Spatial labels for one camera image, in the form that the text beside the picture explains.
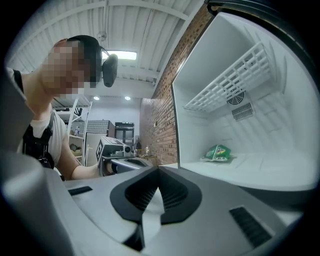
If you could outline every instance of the black apron strap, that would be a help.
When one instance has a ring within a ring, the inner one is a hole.
[[[22,84],[22,76],[20,71],[13,70],[13,76],[14,76],[15,82],[17,83],[21,91],[24,92],[24,87]],[[31,125],[29,125],[23,135],[23,147],[22,147],[23,154],[26,154],[38,159],[40,163],[43,165],[43,167],[51,168],[51,169],[55,167],[55,163],[52,156],[48,152],[48,150],[49,150],[49,139],[54,134],[54,119],[55,119],[55,113],[54,111],[51,111],[49,125],[44,130],[41,138],[34,137],[33,128]]]
[[[22,92],[24,92],[24,87],[22,85],[22,76],[21,76],[21,73],[20,71],[18,70],[13,70],[13,76],[14,76],[14,80],[15,82],[17,83],[17,85],[19,86],[20,90]]]

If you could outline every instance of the bottle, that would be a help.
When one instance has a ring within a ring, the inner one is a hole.
[[[144,150],[144,153],[146,156],[149,156],[149,152],[150,152],[150,149],[148,147],[148,145],[145,147],[145,150]]]
[[[74,135],[78,136],[79,135],[79,131],[80,131],[80,127],[77,126],[77,128],[75,128],[75,130],[74,130]]]

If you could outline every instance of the black slot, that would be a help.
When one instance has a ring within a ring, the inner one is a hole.
[[[254,248],[264,244],[272,238],[272,236],[244,207],[238,207],[229,212]]]
[[[71,196],[75,196],[75,195],[79,195],[79,194],[82,194],[82,193],[85,193],[85,192],[88,192],[91,190],[92,190],[92,188],[89,186],[82,186],[82,187],[77,187],[74,189],[69,189],[68,191]]]
[[[157,188],[165,211],[161,215],[162,225],[183,222],[197,210],[202,200],[196,184],[165,168],[151,167],[115,186],[110,201],[123,219],[140,224]]]
[[[136,227],[134,233],[123,244],[139,252],[145,247],[144,233],[141,224]]]

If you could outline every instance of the brick wall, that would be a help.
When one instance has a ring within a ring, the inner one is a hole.
[[[140,141],[142,148],[147,145],[158,165],[176,163],[176,123],[171,84],[179,66],[187,59],[193,45],[212,20],[207,6],[203,5],[194,16],[187,30],[177,44],[152,99],[144,98],[140,109]]]

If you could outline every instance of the man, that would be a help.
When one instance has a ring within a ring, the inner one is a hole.
[[[76,93],[84,82],[95,86],[100,79],[101,58],[98,41],[80,35],[57,42],[41,66],[30,74],[8,69],[34,113],[18,151],[39,159],[43,166],[48,161],[49,167],[54,165],[66,180],[97,178],[98,165],[80,165],[69,148],[66,126],[52,109],[51,101],[59,95]],[[44,138],[48,139],[46,146],[41,144]],[[41,149],[35,153],[39,144]]]

